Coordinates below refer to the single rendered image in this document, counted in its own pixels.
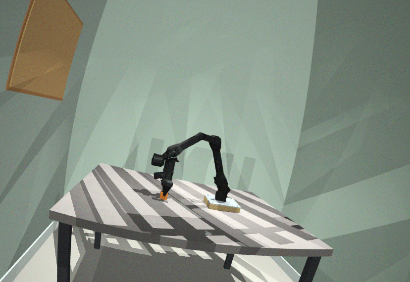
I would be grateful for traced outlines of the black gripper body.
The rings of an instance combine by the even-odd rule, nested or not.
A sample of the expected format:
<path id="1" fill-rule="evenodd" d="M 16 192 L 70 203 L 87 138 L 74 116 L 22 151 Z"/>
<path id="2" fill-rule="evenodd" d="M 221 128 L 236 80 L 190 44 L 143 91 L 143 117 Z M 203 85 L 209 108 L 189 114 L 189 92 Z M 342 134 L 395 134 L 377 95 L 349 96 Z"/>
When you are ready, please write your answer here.
<path id="1" fill-rule="evenodd" d="M 165 179 L 161 180 L 161 185 L 173 187 L 172 176 L 173 176 L 174 170 L 163 168 L 163 173 L 164 171 L 165 171 Z"/>

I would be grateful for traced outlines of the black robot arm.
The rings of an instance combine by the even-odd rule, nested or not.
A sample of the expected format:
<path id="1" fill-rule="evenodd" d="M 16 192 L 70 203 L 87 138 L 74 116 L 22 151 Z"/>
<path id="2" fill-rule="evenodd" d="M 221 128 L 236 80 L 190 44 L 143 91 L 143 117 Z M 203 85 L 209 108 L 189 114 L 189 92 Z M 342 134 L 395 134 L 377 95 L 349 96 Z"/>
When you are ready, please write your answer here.
<path id="1" fill-rule="evenodd" d="M 217 185 L 218 191 L 215 195 L 215 200 L 226 202 L 227 194 L 230 192 L 228 182 L 225 178 L 222 159 L 221 159 L 221 138 L 215 135 L 206 135 L 202 132 L 192 136 L 191 138 L 179 143 L 169 146 L 167 151 L 163 155 L 155 154 L 152 157 L 152 165 L 162 167 L 167 169 L 174 169 L 175 162 L 179 162 L 176 156 L 178 156 L 186 148 L 196 144 L 197 142 L 204 140 L 209 142 L 209 145 L 213 152 L 216 177 L 214 177 L 214 183 Z M 165 179 L 165 171 L 155 172 L 154 179 Z"/>

